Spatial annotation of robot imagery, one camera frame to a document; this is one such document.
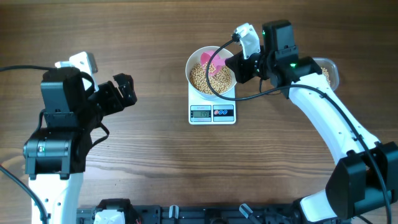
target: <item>white scale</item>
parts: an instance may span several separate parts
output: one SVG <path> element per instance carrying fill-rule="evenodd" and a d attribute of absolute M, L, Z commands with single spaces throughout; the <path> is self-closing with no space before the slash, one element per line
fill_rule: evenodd
<path fill-rule="evenodd" d="M 235 87 L 225 93 L 225 97 L 235 98 Z M 188 84 L 188 120 L 190 124 L 234 124 L 236 122 L 235 101 L 216 98 L 203 99 Z"/>

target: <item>pink spoon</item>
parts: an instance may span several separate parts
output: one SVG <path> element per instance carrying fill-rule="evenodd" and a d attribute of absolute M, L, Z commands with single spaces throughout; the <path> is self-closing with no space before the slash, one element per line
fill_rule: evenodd
<path fill-rule="evenodd" d="M 200 56 L 200 64 L 202 67 L 206 64 L 206 62 L 209 62 L 209 60 L 213 54 L 214 54 L 214 51 L 212 51 L 212 50 L 202 53 L 202 55 Z M 213 60 L 211 61 L 211 63 L 216 67 L 215 72 L 209 72 L 209 76 L 213 77 L 223 68 L 223 66 L 225 66 L 225 58 L 221 59 L 219 55 L 216 55 L 213 58 Z"/>

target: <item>wire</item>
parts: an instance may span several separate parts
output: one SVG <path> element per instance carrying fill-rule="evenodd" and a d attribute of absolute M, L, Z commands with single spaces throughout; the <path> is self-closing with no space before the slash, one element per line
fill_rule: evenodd
<path fill-rule="evenodd" d="M 225 43 L 224 45 L 222 45 L 219 49 L 217 49 L 214 54 L 210 57 L 209 62 L 207 63 L 207 67 L 206 67 L 206 82 L 207 85 L 209 86 L 210 90 L 218 97 L 220 97 L 221 99 L 224 100 L 231 100 L 231 101 L 243 101 L 243 100 L 250 100 L 259 96 L 264 96 L 264 95 L 268 95 L 272 92 L 275 92 L 277 90 L 286 90 L 286 89 L 290 89 L 290 88 L 305 88 L 308 90 L 312 90 L 318 94 L 321 95 L 322 98 L 326 99 L 329 101 L 329 103 L 331 103 L 336 110 L 340 113 L 341 117 L 343 117 L 343 119 L 346 121 L 347 125 L 349 126 L 349 128 L 351 128 L 351 130 L 353 131 L 355 138 L 359 141 L 359 143 L 362 145 L 366 155 L 369 157 L 369 160 L 371 162 L 371 168 L 376 172 L 378 181 L 380 183 L 381 186 L 381 190 L 383 192 L 383 196 L 384 196 L 384 203 L 386 206 L 386 214 L 387 214 L 387 224 L 391 224 L 392 223 L 392 215 L 391 215 L 391 206 L 390 206 L 390 200 L 388 197 L 388 193 L 387 193 L 387 188 L 386 188 L 386 184 L 384 183 L 384 179 L 381 175 L 379 166 L 376 164 L 376 161 L 373 158 L 373 155 L 370 153 L 370 150 L 368 148 L 368 146 L 365 144 L 365 142 L 362 139 L 362 135 L 360 135 L 358 133 L 358 131 L 356 130 L 356 128 L 354 127 L 354 125 L 352 124 L 352 122 L 349 120 L 349 118 L 347 117 L 347 115 L 344 113 L 344 111 L 337 105 L 336 102 L 334 102 L 326 93 L 312 87 L 312 86 L 307 86 L 307 85 L 301 85 L 301 84 L 294 84 L 294 85 L 289 85 L 289 86 L 280 86 L 280 87 L 276 87 L 273 88 L 271 90 L 267 90 L 264 91 L 262 93 L 258 93 L 252 96 L 247 96 L 247 97 L 242 97 L 242 98 L 229 98 L 229 97 L 225 97 L 221 94 L 218 94 L 213 87 L 211 87 L 210 85 L 210 80 L 209 80 L 209 67 L 211 64 L 211 61 L 214 59 L 214 57 L 218 54 L 218 52 L 220 52 L 223 48 L 227 47 L 229 44 L 231 44 L 232 42 L 234 42 L 234 40 L 230 40 L 227 43 Z"/>
<path fill-rule="evenodd" d="M 12 65 L 6 67 L 0 67 L 0 72 L 8 71 L 8 70 L 15 70 L 15 69 L 38 69 L 38 70 L 56 70 L 57 68 L 51 67 L 43 67 L 43 66 L 36 66 L 36 65 Z"/>
<path fill-rule="evenodd" d="M 367 218 L 363 217 L 362 215 L 357 215 L 357 217 L 360 218 L 366 224 L 373 224 Z"/>
<path fill-rule="evenodd" d="M 37 124 L 37 128 L 35 130 L 35 132 L 40 131 L 40 128 L 42 128 L 42 123 L 43 123 L 43 114 L 45 112 L 45 109 L 42 109 L 42 111 L 40 111 L 39 114 L 39 123 Z"/>
<path fill-rule="evenodd" d="M 8 176 L 11 180 L 13 180 L 18 186 L 20 186 L 25 192 L 33 199 L 35 204 L 37 205 L 37 208 L 39 208 L 40 211 L 40 220 L 42 221 L 43 224 L 47 224 L 47 212 L 45 211 L 45 208 L 38 198 L 38 196 L 24 183 L 22 183 L 21 180 L 18 179 L 18 177 L 14 176 L 14 174 L 10 173 L 6 168 L 4 168 L 0 164 L 0 170 L 3 172 L 6 176 Z"/>
<path fill-rule="evenodd" d="M 262 79 L 262 78 L 260 78 L 260 85 L 259 85 L 259 91 L 260 91 L 260 93 L 262 93 L 262 90 L 261 90 L 261 87 L 262 87 L 262 82 L 263 82 L 264 80 Z M 274 94 L 268 94 L 269 96 L 274 96 L 274 95 L 279 95 L 279 94 L 281 94 L 282 92 L 280 91 L 280 92 L 278 92 L 278 93 L 274 93 Z"/>
<path fill-rule="evenodd" d="M 94 146 L 96 146 L 97 144 L 99 144 L 99 143 L 105 141 L 105 140 L 109 137 L 109 130 L 105 127 L 105 125 L 101 122 L 101 123 L 99 124 L 99 126 L 100 126 L 100 128 L 101 128 L 102 130 L 104 130 L 104 132 L 106 133 L 106 135 L 103 136 L 103 137 L 100 137 L 99 139 L 97 139 L 97 140 L 93 143 L 93 146 L 92 146 L 92 147 L 94 147 Z"/>

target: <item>plastic container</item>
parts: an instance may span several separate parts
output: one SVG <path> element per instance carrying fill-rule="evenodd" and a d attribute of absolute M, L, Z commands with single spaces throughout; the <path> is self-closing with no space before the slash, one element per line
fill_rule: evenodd
<path fill-rule="evenodd" d="M 335 91 L 340 82 L 336 64 L 327 58 L 313 58 L 313 60 L 319 65 L 319 67 L 323 67 L 328 70 L 329 79 L 330 79 L 330 88 L 333 91 Z"/>
<path fill-rule="evenodd" d="M 200 63 L 200 56 L 202 55 L 203 52 L 206 52 L 206 51 L 209 51 L 209 50 L 216 51 L 217 49 L 219 49 L 219 47 L 217 47 L 217 46 L 202 47 L 201 49 L 195 51 L 191 55 L 191 57 L 188 58 L 187 65 L 185 66 L 185 76 L 187 77 L 189 85 L 191 85 L 191 87 L 200 95 L 200 97 L 202 97 L 203 99 L 206 99 L 206 100 L 213 100 L 213 99 L 218 98 L 218 96 L 202 93 L 201 91 L 197 90 L 191 84 L 191 82 L 189 80 L 189 76 L 190 76 L 190 73 L 191 73 L 191 70 L 192 70 L 193 66 L 195 66 L 197 63 Z M 230 51 L 226 50 L 226 49 L 221 50 L 218 53 L 218 55 L 220 56 L 220 58 L 230 58 L 230 57 L 233 56 L 233 54 Z M 235 73 L 232 72 L 231 70 L 229 70 L 229 72 L 231 73 L 231 85 L 229 86 L 227 91 L 222 93 L 222 95 L 227 94 L 236 85 Z"/>

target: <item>wood grain surface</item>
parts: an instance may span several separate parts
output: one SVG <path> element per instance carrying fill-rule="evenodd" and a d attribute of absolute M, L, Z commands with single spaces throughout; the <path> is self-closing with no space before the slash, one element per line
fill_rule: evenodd
<path fill-rule="evenodd" d="M 88 51 L 98 83 L 128 73 L 138 97 L 104 118 L 111 135 L 88 154 L 80 206 L 118 197 L 163 206 L 287 203 L 324 189 L 334 168 L 329 150 L 282 95 L 237 103 L 235 125 L 188 123 L 188 57 L 222 45 L 244 22 L 259 31 L 289 19 L 302 56 L 337 64 L 336 94 L 359 122 L 383 142 L 398 141 L 397 1 L 39 1 L 54 2 L 0 5 L 0 66 L 53 66 Z M 0 74 L 0 162 L 24 182 L 22 147 L 44 107 L 42 74 Z M 258 79 L 236 86 L 237 96 L 257 91 Z M 365 216 L 386 222 L 383 208 Z M 30 223 L 29 197 L 3 174 L 0 223 Z"/>

